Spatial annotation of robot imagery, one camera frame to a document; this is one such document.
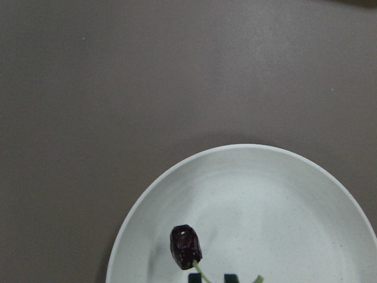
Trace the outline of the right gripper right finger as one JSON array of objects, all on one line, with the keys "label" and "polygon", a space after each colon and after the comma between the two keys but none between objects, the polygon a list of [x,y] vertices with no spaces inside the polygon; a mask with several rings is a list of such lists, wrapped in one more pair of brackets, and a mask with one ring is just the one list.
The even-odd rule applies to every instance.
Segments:
[{"label": "right gripper right finger", "polygon": [[224,274],[224,283],[239,283],[239,278],[236,274]]}]

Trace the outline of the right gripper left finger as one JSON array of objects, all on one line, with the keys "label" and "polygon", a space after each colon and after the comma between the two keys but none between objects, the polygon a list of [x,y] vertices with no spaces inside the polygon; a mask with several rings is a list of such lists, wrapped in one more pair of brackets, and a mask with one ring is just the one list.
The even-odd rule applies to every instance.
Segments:
[{"label": "right gripper left finger", "polygon": [[190,273],[188,275],[188,283],[201,283],[200,273]]}]

